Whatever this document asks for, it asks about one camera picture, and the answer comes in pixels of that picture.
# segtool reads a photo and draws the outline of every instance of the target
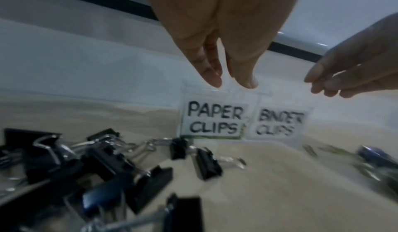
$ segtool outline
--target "white wall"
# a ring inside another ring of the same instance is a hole
[[[257,91],[314,106],[313,121],[398,129],[396,95],[312,95],[302,82],[312,65],[267,52],[256,67]],[[206,86],[159,23],[78,0],[0,0],[0,67],[1,89],[173,108],[184,82]]]

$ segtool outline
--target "table surface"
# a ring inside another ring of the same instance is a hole
[[[60,132],[71,142],[111,127],[121,132],[124,140],[138,143],[173,137],[177,127],[176,111],[154,107],[24,94],[4,94],[0,101],[1,128]],[[305,142],[325,145],[311,138]],[[143,213],[158,210],[171,193],[177,193],[181,197],[201,197],[207,232],[397,230],[397,203],[364,187],[368,180],[360,175],[339,174],[345,172],[333,156],[319,153],[314,159],[305,152],[274,143],[201,140],[196,145],[208,147],[216,156],[241,157],[248,166],[246,170],[226,168],[223,177],[204,182],[198,177],[192,157],[171,161],[167,147],[142,154],[134,159],[141,168],[159,164],[174,169],[174,180]],[[43,231],[65,231],[66,224],[68,231],[80,226],[73,216],[65,216]],[[154,224],[135,231],[160,228]]]

